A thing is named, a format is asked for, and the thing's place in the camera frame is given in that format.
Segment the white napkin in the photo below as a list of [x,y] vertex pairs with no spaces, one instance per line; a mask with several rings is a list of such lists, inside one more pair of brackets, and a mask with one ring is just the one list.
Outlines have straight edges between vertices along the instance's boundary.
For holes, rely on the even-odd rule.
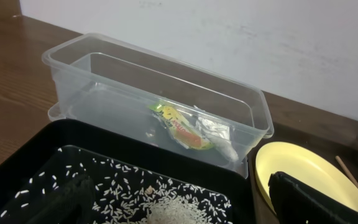
[[196,129],[214,144],[215,150],[217,150],[225,160],[228,162],[237,162],[239,160],[238,153],[231,143],[229,126],[200,116],[193,115],[192,117],[196,120]]

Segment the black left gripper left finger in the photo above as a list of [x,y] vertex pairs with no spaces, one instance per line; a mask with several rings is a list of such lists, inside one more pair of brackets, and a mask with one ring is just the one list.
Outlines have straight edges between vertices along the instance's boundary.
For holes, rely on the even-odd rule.
[[94,201],[94,182],[90,176],[83,174],[21,211],[0,216],[0,223],[85,224],[92,219]]

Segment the yellow plate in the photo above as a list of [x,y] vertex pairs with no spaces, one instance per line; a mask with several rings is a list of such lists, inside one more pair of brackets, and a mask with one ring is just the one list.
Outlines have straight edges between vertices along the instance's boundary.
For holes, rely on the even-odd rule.
[[263,145],[255,158],[255,178],[270,209],[269,178],[282,171],[322,194],[358,212],[358,188],[335,166],[319,155],[289,142]]

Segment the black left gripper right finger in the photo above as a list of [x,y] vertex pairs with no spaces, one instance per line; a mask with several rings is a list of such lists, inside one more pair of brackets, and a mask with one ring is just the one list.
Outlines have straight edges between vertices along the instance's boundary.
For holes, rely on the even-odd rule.
[[268,189],[280,223],[358,224],[357,211],[284,172],[270,176]]

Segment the green snack wrapper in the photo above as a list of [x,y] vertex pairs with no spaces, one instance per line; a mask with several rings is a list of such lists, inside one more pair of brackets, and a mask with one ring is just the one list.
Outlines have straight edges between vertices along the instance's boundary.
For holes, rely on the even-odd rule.
[[185,149],[203,151],[214,147],[214,144],[174,107],[156,103],[148,108],[165,125],[171,137]]

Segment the wooden chopstick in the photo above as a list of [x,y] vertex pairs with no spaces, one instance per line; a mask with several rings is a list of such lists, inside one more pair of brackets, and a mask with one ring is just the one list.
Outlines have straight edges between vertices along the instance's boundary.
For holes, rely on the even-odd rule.
[[342,161],[342,159],[339,156],[335,156],[335,159],[337,160],[337,162],[341,166],[341,168],[344,170],[344,172],[346,173],[346,175],[350,179],[350,181],[358,188],[358,182],[357,182],[356,178],[352,175],[352,173],[347,168],[347,166]]

